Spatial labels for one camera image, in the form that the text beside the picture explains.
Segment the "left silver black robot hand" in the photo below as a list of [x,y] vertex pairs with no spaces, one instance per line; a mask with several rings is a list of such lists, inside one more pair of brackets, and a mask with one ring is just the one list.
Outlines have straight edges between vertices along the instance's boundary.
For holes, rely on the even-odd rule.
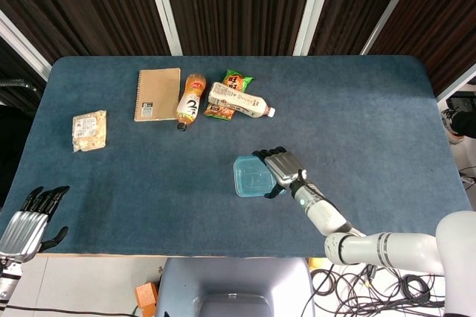
[[67,226],[62,227],[50,240],[44,240],[43,236],[59,203],[69,190],[69,186],[59,186],[52,190],[45,190],[40,186],[27,195],[1,237],[2,266],[26,263],[36,254],[52,249],[63,241],[68,233]]

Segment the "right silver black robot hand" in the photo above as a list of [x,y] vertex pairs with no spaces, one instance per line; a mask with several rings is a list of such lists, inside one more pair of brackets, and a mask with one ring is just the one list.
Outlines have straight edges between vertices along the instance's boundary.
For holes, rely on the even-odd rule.
[[306,169],[298,159],[284,147],[276,147],[270,150],[255,150],[252,153],[268,169],[276,181],[274,187],[264,197],[273,199],[281,191],[287,190],[296,181],[307,178]]

